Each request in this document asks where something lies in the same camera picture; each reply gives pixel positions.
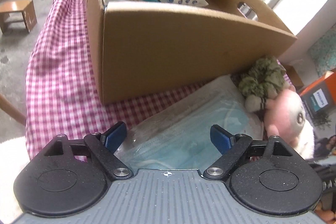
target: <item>open cardboard box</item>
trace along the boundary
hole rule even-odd
[[[103,104],[236,73],[280,56],[296,37],[262,0],[209,6],[87,0],[96,87]],[[258,21],[238,10],[246,3]]]

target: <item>gray floor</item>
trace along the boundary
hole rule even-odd
[[[33,2],[37,25],[30,34],[24,23],[14,23],[6,33],[0,34],[0,93],[23,113],[26,113],[25,80],[29,57],[53,0]],[[24,127],[0,110],[0,143],[24,134]]]

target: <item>package label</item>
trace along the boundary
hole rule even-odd
[[[317,90],[310,96],[314,111],[318,111],[321,108],[328,105],[328,101],[322,91],[322,89]]]

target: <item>white fluffy cloth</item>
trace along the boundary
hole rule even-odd
[[[25,137],[0,143],[0,220],[4,224],[12,223],[22,214],[13,184],[28,163]]]
[[[314,131],[308,120],[305,121],[304,127],[299,135],[299,143],[294,150],[305,160],[314,156]]]

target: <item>checkered tablecloth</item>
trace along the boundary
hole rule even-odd
[[[31,159],[57,134],[80,139],[118,121],[132,128],[204,85],[101,105],[86,24],[85,0],[54,0],[27,69],[26,145]]]

